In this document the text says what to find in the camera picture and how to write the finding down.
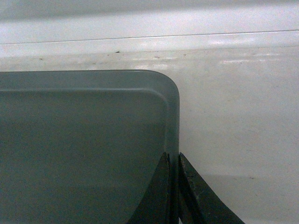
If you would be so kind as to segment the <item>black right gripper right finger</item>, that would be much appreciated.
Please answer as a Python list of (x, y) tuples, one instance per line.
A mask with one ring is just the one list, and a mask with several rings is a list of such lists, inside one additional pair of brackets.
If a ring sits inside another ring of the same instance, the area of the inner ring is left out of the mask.
[(178, 158), (179, 218), (183, 224), (243, 224), (182, 154)]

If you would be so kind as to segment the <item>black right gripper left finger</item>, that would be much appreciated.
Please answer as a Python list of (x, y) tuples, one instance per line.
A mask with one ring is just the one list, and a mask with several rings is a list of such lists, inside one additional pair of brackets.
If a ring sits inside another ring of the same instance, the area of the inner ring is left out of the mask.
[(168, 224), (171, 201), (170, 158), (166, 152), (158, 162), (152, 179), (128, 224)]

